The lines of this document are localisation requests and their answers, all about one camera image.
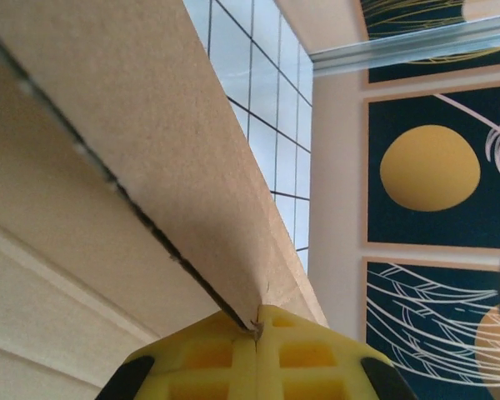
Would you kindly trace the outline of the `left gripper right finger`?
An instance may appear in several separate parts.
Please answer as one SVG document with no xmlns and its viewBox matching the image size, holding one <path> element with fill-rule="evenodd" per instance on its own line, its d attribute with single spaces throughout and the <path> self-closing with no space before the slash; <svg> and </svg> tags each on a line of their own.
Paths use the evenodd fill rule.
<svg viewBox="0 0 500 400">
<path fill-rule="evenodd" d="M 257 317 L 258 399 L 417 397 L 393 362 L 367 344 L 272 305 Z"/>
</svg>

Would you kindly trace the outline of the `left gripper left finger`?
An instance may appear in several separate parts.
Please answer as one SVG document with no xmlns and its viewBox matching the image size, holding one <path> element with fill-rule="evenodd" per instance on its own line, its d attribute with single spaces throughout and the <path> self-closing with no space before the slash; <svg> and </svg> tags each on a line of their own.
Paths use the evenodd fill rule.
<svg viewBox="0 0 500 400">
<path fill-rule="evenodd" d="M 215 312 L 131 353 L 101 399 L 255 399 L 254 337 Z"/>
</svg>

